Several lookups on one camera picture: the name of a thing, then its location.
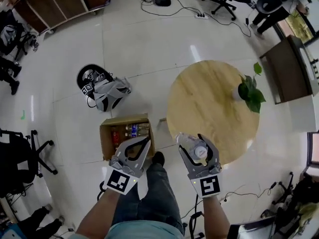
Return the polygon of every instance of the bottle cap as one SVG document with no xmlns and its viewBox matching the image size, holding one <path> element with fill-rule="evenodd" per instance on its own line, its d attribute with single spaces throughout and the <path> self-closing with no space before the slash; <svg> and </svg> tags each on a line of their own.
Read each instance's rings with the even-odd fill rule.
<svg viewBox="0 0 319 239">
<path fill-rule="evenodd" d="M 199 146 L 195 149 L 195 155 L 199 159 L 204 159 L 207 157 L 207 149 L 204 146 Z"/>
</svg>

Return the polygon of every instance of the shirt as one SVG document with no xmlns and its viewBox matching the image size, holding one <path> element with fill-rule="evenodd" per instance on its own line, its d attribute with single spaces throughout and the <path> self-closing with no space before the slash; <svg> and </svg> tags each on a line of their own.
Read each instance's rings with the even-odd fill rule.
<svg viewBox="0 0 319 239">
<path fill-rule="evenodd" d="M 112 226 L 105 239 L 183 239 L 180 231 L 166 223 L 157 221 L 129 221 Z M 71 235 L 69 239 L 88 239 L 82 235 Z"/>
<path fill-rule="evenodd" d="M 283 2 L 282 6 L 289 14 L 291 14 L 295 11 L 298 3 L 301 3 L 303 6 L 306 6 L 308 0 L 287 0 Z"/>
</svg>

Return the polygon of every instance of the bottle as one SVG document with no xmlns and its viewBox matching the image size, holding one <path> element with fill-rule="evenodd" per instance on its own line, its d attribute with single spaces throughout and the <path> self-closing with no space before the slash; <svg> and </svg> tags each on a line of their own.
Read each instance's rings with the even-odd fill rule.
<svg viewBox="0 0 319 239">
<path fill-rule="evenodd" d="M 149 129 L 150 125 L 148 123 L 141 123 L 141 124 L 131 124 L 126 126 L 126 130 L 132 131 L 132 129 L 136 128 L 139 129 Z"/>
<path fill-rule="evenodd" d="M 143 129 L 143 130 L 138 130 L 137 132 L 127 132 L 125 133 L 125 136 L 129 138 L 139 137 L 139 136 L 149 136 L 149 130 Z"/>
<path fill-rule="evenodd" d="M 207 165 L 208 148 L 206 142 L 186 133 L 179 133 L 176 136 L 176 141 L 178 145 L 181 145 L 187 151 L 195 163 Z"/>
<path fill-rule="evenodd" d="M 111 134 L 112 134 L 112 143 L 113 143 L 114 149 L 117 150 L 120 146 L 120 135 L 116 126 L 112 127 Z"/>
</svg>

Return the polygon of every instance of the wooden table top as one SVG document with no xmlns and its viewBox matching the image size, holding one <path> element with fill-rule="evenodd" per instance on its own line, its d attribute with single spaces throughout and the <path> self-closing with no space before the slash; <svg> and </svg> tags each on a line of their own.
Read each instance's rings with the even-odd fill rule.
<svg viewBox="0 0 319 239">
<path fill-rule="evenodd" d="M 246 153 L 259 114 L 244 101 L 233 100 L 232 90 L 240 83 L 238 69 L 224 62 L 206 60 L 187 67 L 170 88 L 166 120 L 171 136 L 204 135 L 219 150 L 221 165 Z"/>
</svg>

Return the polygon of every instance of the cardboard box flap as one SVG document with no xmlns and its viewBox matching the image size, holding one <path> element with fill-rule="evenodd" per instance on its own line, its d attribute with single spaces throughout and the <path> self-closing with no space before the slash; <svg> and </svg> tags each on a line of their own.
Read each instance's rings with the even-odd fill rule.
<svg viewBox="0 0 319 239">
<path fill-rule="evenodd" d="M 101 125 L 123 125 L 132 123 L 142 123 L 149 121 L 148 114 L 138 114 L 125 117 L 116 117 L 112 119 L 106 119 Z"/>
</svg>

